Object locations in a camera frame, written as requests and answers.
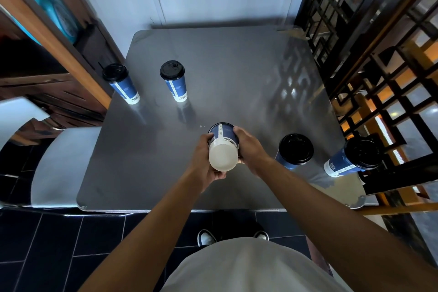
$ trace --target forearm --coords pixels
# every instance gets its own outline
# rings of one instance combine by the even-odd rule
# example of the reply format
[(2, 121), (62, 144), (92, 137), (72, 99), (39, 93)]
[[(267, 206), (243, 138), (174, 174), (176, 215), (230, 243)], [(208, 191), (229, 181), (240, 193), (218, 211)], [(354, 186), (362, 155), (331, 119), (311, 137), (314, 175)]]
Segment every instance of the forearm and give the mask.
[(413, 291), (438, 283), (435, 269), (370, 220), (312, 187), (272, 159), (257, 174), (356, 291)]
[(80, 292), (152, 291), (201, 191), (201, 182), (185, 173), (108, 255)]

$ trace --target person's left hand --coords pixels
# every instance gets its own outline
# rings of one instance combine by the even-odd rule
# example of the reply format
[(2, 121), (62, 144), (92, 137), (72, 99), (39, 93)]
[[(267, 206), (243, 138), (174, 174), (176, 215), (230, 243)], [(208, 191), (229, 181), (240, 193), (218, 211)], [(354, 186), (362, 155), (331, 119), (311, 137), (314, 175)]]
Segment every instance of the person's left hand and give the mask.
[(198, 178), (202, 182), (202, 191), (205, 191), (214, 180), (224, 179), (227, 176), (226, 172), (218, 172), (210, 165), (208, 141), (212, 137), (213, 133), (201, 135), (189, 167), (184, 173), (187, 178)]

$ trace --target black plastic lid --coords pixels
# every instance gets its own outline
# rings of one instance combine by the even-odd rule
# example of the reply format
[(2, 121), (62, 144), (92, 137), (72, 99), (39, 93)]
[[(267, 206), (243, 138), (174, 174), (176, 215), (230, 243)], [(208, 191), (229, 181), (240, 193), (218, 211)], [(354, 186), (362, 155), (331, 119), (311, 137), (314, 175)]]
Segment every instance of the black plastic lid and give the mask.
[(230, 124), (230, 123), (217, 123), (217, 124), (214, 124), (213, 126), (210, 127), (210, 129), (209, 129), (209, 133), (211, 132), (211, 130), (212, 130), (215, 126), (217, 126), (217, 125), (219, 125), (219, 124), (222, 124), (222, 125), (228, 125), (228, 126), (231, 126), (231, 128), (234, 128), (234, 126), (233, 126), (232, 124)]
[(110, 64), (103, 69), (102, 76), (110, 83), (120, 82), (128, 77), (128, 69), (122, 64)]
[(185, 72), (184, 66), (176, 60), (169, 60), (160, 68), (161, 77), (167, 81), (178, 80), (183, 77)]
[(352, 137), (344, 146), (346, 157), (363, 170), (372, 170), (382, 162), (379, 147), (364, 137)]
[(302, 165), (313, 156), (312, 142), (302, 134), (288, 134), (280, 141), (278, 151), (290, 164)]

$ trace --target person's right hand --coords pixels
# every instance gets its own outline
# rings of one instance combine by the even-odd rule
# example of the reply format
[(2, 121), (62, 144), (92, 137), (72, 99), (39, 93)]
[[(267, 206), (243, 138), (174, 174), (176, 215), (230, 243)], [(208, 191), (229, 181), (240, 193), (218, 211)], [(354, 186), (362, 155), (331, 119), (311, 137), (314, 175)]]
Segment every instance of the person's right hand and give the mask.
[(233, 131), (239, 138), (240, 162), (245, 164), (252, 173), (257, 175), (257, 167), (259, 167), (260, 163), (264, 160), (269, 160), (269, 155), (265, 149), (263, 149), (259, 140), (246, 130), (234, 126)]

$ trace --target hand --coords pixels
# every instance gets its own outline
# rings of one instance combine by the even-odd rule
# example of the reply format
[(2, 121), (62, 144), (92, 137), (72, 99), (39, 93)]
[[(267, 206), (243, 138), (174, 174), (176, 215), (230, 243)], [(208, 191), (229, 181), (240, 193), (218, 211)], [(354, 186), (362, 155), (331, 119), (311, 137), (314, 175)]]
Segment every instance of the hand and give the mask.
[(213, 133), (202, 134), (198, 145), (196, 146), (189, 167), (183, 177), (187, 179), (196, 179), (202, 183), (202, 191), (214, 180), (224, 179), (226, 172), (216, 171), (209, 162), (209, 144), (208, 141), (213, 137)]
[(245, 164), (252, 173), (257, 175), (256, 168), (259, 166), (260, 162), (271, 158), (268, 156), (265, 149), (263, 149), (259, 140), (249, 134), (246, 130), (234, 126), (233, 131), (239, 138), (239, 151), (241, 154), (239, 157), (239, 163)]

